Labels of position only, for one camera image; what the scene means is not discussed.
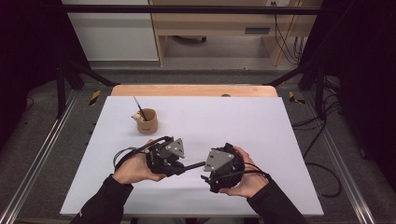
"white table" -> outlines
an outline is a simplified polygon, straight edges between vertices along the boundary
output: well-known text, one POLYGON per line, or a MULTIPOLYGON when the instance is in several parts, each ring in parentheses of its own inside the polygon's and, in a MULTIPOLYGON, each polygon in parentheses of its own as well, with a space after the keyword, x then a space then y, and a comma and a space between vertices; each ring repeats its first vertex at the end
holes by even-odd
MULTIPOLYGON (((78 172, 64 201, 62 215, 75 215, 113 172, 114 155, 141 147, 150 138, 181 137, 190 165, 205 161, 209 149, 226 142, 240 146, 289 196, 305 216, 322 216, 312 180, 304 165, 289 117, 278 97, 137 97, 142 107, 154 108, 159 130, 143 135, 131 119, 137 106, 129 96, 109 96, 96 124, 78 172)), ((161 182, 134 184, 124 206, 129 217, 251 217, 246 199, 215 194, 201 179, 202 168, 161 182)))

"black sleeve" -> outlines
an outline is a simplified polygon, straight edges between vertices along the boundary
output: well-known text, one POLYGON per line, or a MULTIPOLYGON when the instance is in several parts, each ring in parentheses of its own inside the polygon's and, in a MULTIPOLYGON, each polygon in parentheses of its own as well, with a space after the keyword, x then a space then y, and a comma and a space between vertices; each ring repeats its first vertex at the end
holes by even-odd
POLYGON ((307 224, 303 215, 274 180, 253 197, 247 198, 247 202, 262 217, 264 223, 307 224))
POLYGON ((120 224, 123 206, 133 189, 132 185, 122 185, 110 175, 99 191, 84 204, 71 224, 120 224))

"wire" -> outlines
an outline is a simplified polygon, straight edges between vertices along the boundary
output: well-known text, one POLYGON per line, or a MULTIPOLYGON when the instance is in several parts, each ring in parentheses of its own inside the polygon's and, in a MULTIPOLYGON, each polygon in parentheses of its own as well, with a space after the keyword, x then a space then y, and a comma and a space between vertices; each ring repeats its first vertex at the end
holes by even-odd
POLYGON ((338 185, 338 190, 337 190, 337 192, 335 192, 334 194, 323 194, 323 193, 320 193, 320 192, 319 192, 319 195, 320 195, 320 196, 323 196, 323 197, 325 197, 325 198, 335 198, 335 197, 337 197, 338 195, 341 194, 341 191, 342 191, 341 180, 340 180, 340 178, 339 178, 333 171, 331 171, 329 168, 327 168, 327 167, 325 167, 325 166, 323 166, 323 165, 316 164, 316 163, 313 163, 313 162, 306 162, 305 165, 312 165, 312 166, 317 166, 317 167, 319 167, 319 168, 322 168, 323 170, 326 170, 327 172, 329 172, 330 174, 332 174, 332 175, 334 176, 334 178, 337 180, 337 185, 338 185))
POLYGON ((26 111, 30 110, 32 108, 32 106, 35 104, 35 100, 32 97, 28 96, 28 97, 26 97, 26 99, 31 100, 32 103, 25 110, 23 110, 23 112, 26 112, 26 111))
POLYGON ((221 176, 219 176, 219 179, 227 178, 227 177, 234 176, 234 175, 244 175, 244 174, 262 174, 267 179, 271 178, 271 176, 268 175, 267 173, 265 173, 264 171, 261 171, 261 170, 249 170, 249 171, 239 171, 239 172, 235 172, 235 173, 232 173, 232 174, 229 174, 229 175, 221 175, 221 176))
POLYGON ((140 147, 140 148, 136 148, 136 147, 127 147, 127 148, 125 148, 125 149, 123 149, 123 150, 117 152, 116 155, 115 155, 114 158, 113 158, 113 165, 114 165, 114 168, 116 168, 116 161, 117 161, 117 158, 118 158, 118 157, 120 156, 120 154, 122 154, 123 152, 125 152, 125 151, 127 151, 127 150, 131 150, 131 152, 128 152, 128 153, 124 156, 124 157, 130 158, 130 157, 132 157, 133 155, 135 155, 135 154, 137 154, 137 153, 142 153, 142 150, 144 150, 145 148, 151 147, 151 146, 157 144, 158 142, 160 142, 160 141, 162 141, 162 140, 166 140, 166 138, 170 138, 170 137, 164 136, 164 137, 155 139, 155 140, 153 140, 153 141, 151 141, 151 142, 148 142, 148 143, 146 143, 145 145, 143 145, 143 146, 140 147))
POLYGON ((288 48, 288 45, 286 44, 286 40, 285 40, 285 38, 283 38, 283 35, 282 35, 282 33, 280 32, 279 27, 277 26, 277 18, 276 18, 276 15, 274 15, 274 17, 275 17, 275 41, 276 41, 276 43, 279 45, 280 49, 282 50, 283 54, 285 55, 285 57, 286 57, 286 59, 288 60, 289 63, 298 64, 297 61, 291 56, 290 50, 289 50, 289 48, 288 48), (277 36, 276 36, 276 34, 277 34, 278 31, 279 31, 280 37, 281 37, 282 40, 283 40, 283 44, 284 44, 285 47, 286 47, 286 50, 288 51, 290 57, 294 60, 294 62, 291 62, 291 61, 290 61, 290 59, 289 59, 288 55, 286 54, 285 50, 283 50, 282 46, 280 46, 279 41, 277 40, 277 36))
MULTIPOLYGON (((324 120, 323 120, 322 123, 320 123, 320 124, 317 126, 317 127, 321 126, 321 128, 320 128, 319 132, 317 133, 317 135, 314 137, 314 139, 313 139, 313 140, 311 141, 311 143, 309 144, 307 150, 305 151, 305 153, 304 153, 304 155, 303 155, 304 160, 305 160, 306 156, 308 155, 308 152, 312 149, 312 146, 313 146, 313 145, 315 144, 315 142, 318 140, 318 138, 320 137, 320 134, 323 132, 324 128, 326 127, 327 116, 330 115, 334 110, 336 110, 337 107, 340 105, 339 102, 334 102, 334 103, 330 104, 329 106, 327 106, 327 108, 326 108, 327 101, 328 101, 331 97, 336 97, 336 96, 337 96, 337 94, 331 94, 331 95, 327 96, 327 97, 325 98, 325 100, 323 101, 323 111, 324 111, 324 115, 325 115, 325 116, 324 116, 324 120)), ((298 126, 302 126, 302 125, 308 124, 308 123, 310 123, 310 122, 312 122, 313 120, 316 120, 316 119, 318 119, 318 116, 316 116, 316 117, 314 117, 314 118, 312 118, 312 119, 306 120, 306 121, 301 121, 301 122, 299 122, 297 125, 298 125, 298 126)), ((342 183, 341 183, 340 178, 339 178, 333 171, 331 171, 329 168, 327 168, 327 167, 325 167, 325 166, 323 166, 323 165, 316 164, 316 163, 313 163, 313 162, 306 162, 305 165, 317 166, 317 167, 319 167, 319 168, 321 168, 321 169, 323 169, 323 170, 329 172, 330 174, 332 174, 332 175, 334 176, 334 178, 336 179, 336 181, 337 181, 338 190, 337 190, 336 193, 334 193, 334 194, 324 194, 324 193, 321 193, 320 191, 318 191, 318 194, 319 194, 320 196, 325 197, 325 198, 335 198, 335 197, 337 197, 338 195, 340 195, 340 193, 341 193, 341 191, 342 191, 342 183)))
POLYGON ((255 164, 253 164, 253 163, 245 162, 245 161, 244 161, 244 164, 254 166, 254 167, 255 167, 256 169, 258 169, 259 171, 262 171, 262 169, 260 169, 257 165, 255 165, 255 164))

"wrist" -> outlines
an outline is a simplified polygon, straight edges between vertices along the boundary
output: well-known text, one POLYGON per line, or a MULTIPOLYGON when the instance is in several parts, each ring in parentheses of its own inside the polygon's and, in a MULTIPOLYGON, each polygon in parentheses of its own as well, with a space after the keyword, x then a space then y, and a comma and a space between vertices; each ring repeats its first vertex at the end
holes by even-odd
POLYGON ((248 194, 248 197, 251 198, 253 197, 257 192, 259 192, 262 188, 264 188, 267 184, 269 183, 269 180, 265 178, 264 176, 257 176, 255 185, 253 188, 251 188, 250 193, 248 194))
POLYGON ((125 176, 121 175, 120 173, 115 173, 112 175, 113 179, 119 182, 120 184, 131 184, 128 182, 128 179, 125 176))

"black cable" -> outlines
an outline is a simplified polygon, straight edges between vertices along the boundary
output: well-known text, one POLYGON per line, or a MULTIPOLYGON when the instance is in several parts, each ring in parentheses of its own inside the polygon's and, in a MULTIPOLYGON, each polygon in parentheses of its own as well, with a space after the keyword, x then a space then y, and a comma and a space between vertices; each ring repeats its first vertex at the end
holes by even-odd
POLYGON ((143 146, 140 147, 140 148, 136 148, 136 147, 127 147, 127 148, 125 148, 125 149, 123 149, 123 150, 117 152, 116 155, 115 155, 114 158, 113 158, 113 165, 114 165, 114 167, 116 167, 117 158, 120 156, 120 154, 122 154, 122 153, 125 152, 126 150, 131 150, 131 152, 129 152, 129 153, 132 153, 132 152, 134 151, 134 153, 132 153, 132 154, 130 155, 130 156, 133 156, 133 155, 135 155, 135 154, 137 154, 137 153, 141 153, 142 150, 144 150, 145 148, 151 147, 151 146, 157 144, 158 142, 160 142, 160 141, 162 141, 162 140, 165 140, 166 138, 168 138, 168 137, 164 136, 164 137, 155 139, 155 140, 153 140, 153 141, 151 141, 151 142, 149 142, 149 143, 146 143, 145 145, 143 145, 143 146))
POLYGON ((25 108, 25 110, 23 112, 26 112, 26 111, 30 110, 32 108, 32 106, 35 104, 35 100, 32 97, 28 96, 28 97, 26 97, 26 99, 31 100, 32 103, 27 108, 25 108))
POLYGON ((327 167, 325 167, 323 165, 316 164, 316 163, 313 163, 313 162, 306 162, 305 165, 312 165, 312 166, 317 166, 319 168, 322 168, 322 169, 326 170, 327 172, 329 172, 330 174, 332 174, 334 176, 334 178, 337 180, 338 190, 337 190, 336 193, 334 193, 334 194, 323 194, 323 193, 319 192, 320 196, 323 196, 325 198, 335 198, 335 197, 337 197, 338 195, 341 194, 341 191, 342 191, 341 180, 333 171, 331 171, 329 168, 327 168, 327 167))
POLYGON ((254 166, 257 170, 262 171, 262 169, 260 169, 257 165, 255 165, 255 164, 253 164, 253 163, 245 162, 245 161, 244 161, 244 164, 254 166))
POLYGON ((280 49, 282 50, 282 52, 283 52, 283 54, 285 55, 285 57, 286 57, 286 59, 288 60, 288 62, 289 62, 289 63, 292 63, 292 64, 297 64, 297 61, 291 56, 291 53, 290 53, 289 48, 288 48, 288 45, 286 44, 286 40, 283 38, 283 35, 282 35, 282 33, 280 32, 279 27, 277 26, 277 18, 276 18, 276 15, 274 15, 274 17, 275 17, 275 41, 276 41, 276 43, 279 45, 280 49), (278 31, 279 31, 280 37, 282 38, 283 43, 284 43, 286 49, 287 49, 288 52, 289 52, 290 57, 294 60, 294 62, 291 62, 291 61, 290 61, 290 59, 289 59, 288 55, 286 54, 285 50, 283 50, 282 46, 280 46, 279 41, 277 40, 277 36, 276 36, 276 34, 277 34, 278 31))
POLYGON ((261 170, 249 170, 249 171, 239 171, 239 172, 235 172, 235 173, 232 173, 232 174, 229 174, 229 175, 221 175, 221 176, 219 176, 219 179, 227 178, 227 177, 230 177, 230 176, 233 176, 233 175, 244 175, 244 174, 262 174, 262 175, 264 175, 264 177, 270 177, 264 171, 261 171, 261 170))
POLYGON ((312 140, 311 144, 309 144, 308 148, 306 149, 306 151, 305 151, 305 153, 303 155, 303 159, 305 159, 306 155, 308 155, 308 152, 311 150, 312 146, 315 144, 315 142, 319 138, 320 134, 323 132, 324 128, 326 127, 326 122, 327 122, 326 119, 323 120, 323 126, 320 128, 319 132, 317 133, 315 138, 312 140))
POLYGON ((295 131, 311 131, 311 130, 314 130, 314 129, 318 128, 318 127, 321 127, 323 124, 324 124, 324 122, 322 122, 322 123, 320 123, 319 125, 314 126, 314 127, 312 127, 312 128, 304 128, 304 129, 301 129, 301 128, 293 128, 293 130, 295 130, 295 131))

